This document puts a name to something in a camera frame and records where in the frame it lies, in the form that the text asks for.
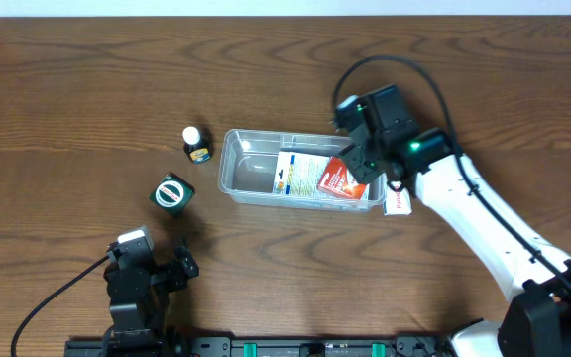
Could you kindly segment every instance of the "dark bottle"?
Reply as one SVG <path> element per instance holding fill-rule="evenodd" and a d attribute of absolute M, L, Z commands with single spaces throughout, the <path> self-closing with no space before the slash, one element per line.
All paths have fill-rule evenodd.
<path fill-rule="evenodd" d="M 195 127 L 186 127 L 182 132 L 184 138 L 184 152 L 188 158 L 196 164 L 203 163 L 210 159 L 213 147 L 206 138 L 202 138 Z"/>

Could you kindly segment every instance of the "gray plastic container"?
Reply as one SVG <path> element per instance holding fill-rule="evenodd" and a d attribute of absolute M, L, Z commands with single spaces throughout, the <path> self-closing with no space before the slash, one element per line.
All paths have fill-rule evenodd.
<path fill-rule="evenodd" d="M 312 198 L 273 193 L 279 151 L 336 156 L 347 137 L 233 129 L 226 133 L 219 189 L 239 203 L 367 212 L 385 201 L 383 176 L 370 184 L 368 199 Z"/>

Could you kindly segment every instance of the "white bottle cap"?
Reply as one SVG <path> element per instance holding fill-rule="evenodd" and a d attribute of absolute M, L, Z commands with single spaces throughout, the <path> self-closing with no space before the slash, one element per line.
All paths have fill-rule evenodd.
<path fill-rule="evenodd" d="M 186 127 L 182 132 L 182 138 L 188 145 L 195 145 L 199 143 L 199 132 L 195 127 Z"/>

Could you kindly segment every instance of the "green box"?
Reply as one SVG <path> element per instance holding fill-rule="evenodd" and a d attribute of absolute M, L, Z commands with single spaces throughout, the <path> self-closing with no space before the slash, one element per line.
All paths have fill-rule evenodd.
<path fill-rule="evenodd" d="M 172 216 L 179 215 L 193 198 L 194 189 L 174 173 L 168 173 L 149 200 Z"/>

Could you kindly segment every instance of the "cable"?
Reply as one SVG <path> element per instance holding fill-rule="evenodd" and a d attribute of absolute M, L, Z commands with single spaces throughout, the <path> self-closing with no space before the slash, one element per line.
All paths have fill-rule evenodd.
<path fill-rule="evenodd" d="M 99 261 L 92 264 L 89 268 L 85 269 L 82 273 L 80 273 L 76 278 L 70 280 L 69 283 L 65 284 L 60 289 L 58 289 L 57 291 L 52 293 L 48 298 L 43 300 L 43 302 L 41 302 L 37 307 L 35 307 L 35 309 L 32 310 L 32 312 L 30 312 L 30 314 L 26 317 L 26 319 L 24 319 L 24 321 L 21 322 L 21 324 L 19 325 L 19 328 L 17 328 L 17 332 L 15 332 L 15 336 L 12 338 L 12 343 L 10 344 L 10 356 L 11 357 L 17 357 L 17 342 L 19 341 L 19 336 L 21 336 L 21 332 L 24 330 L 24 328 L 26 327 L 28 322 L 30 322 L 30 320 L 33 317 L 35 317 L 37 312 L 41 311 L 41 309 L 44 308 L 44 306 L 46 306 L 50 301 L 52 301 L 53 298 L 58 297 L 58 295 L 60 293 L 66 291 L 67 288 L 73 286 L 76 282 L 78 282 L 83 277 L 85 277 L 87 274 L 89 274 L 89 272 L 93 271 L 94 269 L 96 269 L 96 267 L 103 264 L 107 259 L 109 259 L 109 257 L 104 256 Z"/>
<path fill-rule="evenodd" d="M 442 92 L 437 86 L 435 80 L 433 80 L 433 78 L 431 78 L 428 72 L 426 72 L 424 68 L 422 68 L 419 64 L 417 64 L 417 62 L 411 59 L 406 59 L 403 57 L 393 56 L 393 55 L 373 55 L 357 61 L 351 67 L 349 67 L 347 71 L 345 71 L 343 76 L 336 83 L 336 87 L 334 88 L 334 93 L 332 95 L 332 109 L 334 110 L 334 113 L 336 114 L 338 112 L 336 109 L 338 102 L 338 94 L 341 87 L 343 86 L 343 82 L 345 81 L 345 79 L 347 79 L 347 77 L 361 65 L 375 60 L 386 60 L 395 63 L 405 64 L 411 69 L 413 69 L 416 73 L 418 73 L 422 77 L 422 79 L 424 79 L 428 83 L 428 85 L 431 87 L 431 90 L 437 97 L 437 101 L 439 102 L 440 108 L 442 109 L 442 113 L 444 114 L 444 119 L 446 120 L 446 127 L 448 130 L 448 134 L 451 139 L 451 143 L 453 145 L 455 164 L 457 165 L 457 169 L 462 175 L 462 179 L 470 189 L 469 195 L 475 195 L 477 199 L 482 203 L 482 205 L 484 205 L 484 207 L 491 213 L 491 215 L 493 215 L 493 217 L 495 217 L 495 219 L 498 222 L 500 222 L 500 224 L 502 224 L 502 226 L 509 233 L 511 233 L 513 238 L 517 242 L 519 242 L 519 244 L 521 244 L 523 248 L 525 248 L 532 255 L 534 259 L 538 260 L 539 263 L 541 263 L 545 268 L 547 268 L 547 270 L 549 270 L 552 274 L 554 274 L 554 276 L 563 284 L 563 286 L 571 294 L 571 283 L 563 276 L 561 271 L 558 268 L 556 268 L 554 265 L 552 265 L 552 263 L 550 263 L 547 259 L 545 259 L 545 257 L 540 251 L 534 249 L 534 247 L 532 247 L 530 243 L 528 243 L 516 230 L 514 230 L 514 228 L 511 225 L 509 225 L 506 222 L 506 220 L 503 217 L 500 216 L 500 214 L 495 210 L 495 208 L 493 208 L 493 206 L 491 206 L 491 204 L 482 196 L 479 190 L 479 186 L 476 183 L 472 182 L 471 179 L 466 174 L 466 171 L 464 170 L 464 166 L 462 165 L 462 160 L 461 160 L 462 155 L 464 153 L 462 152 L 462 148 L 460 147 L 459 142 L 457 141 L 457 132 L 455 131 L 453 120 L 451 119 L 451 115 L 448 111 L 448 106 L 446 105 L 446 101 L 444 100 L 444 95 L 442 95 Z"/>

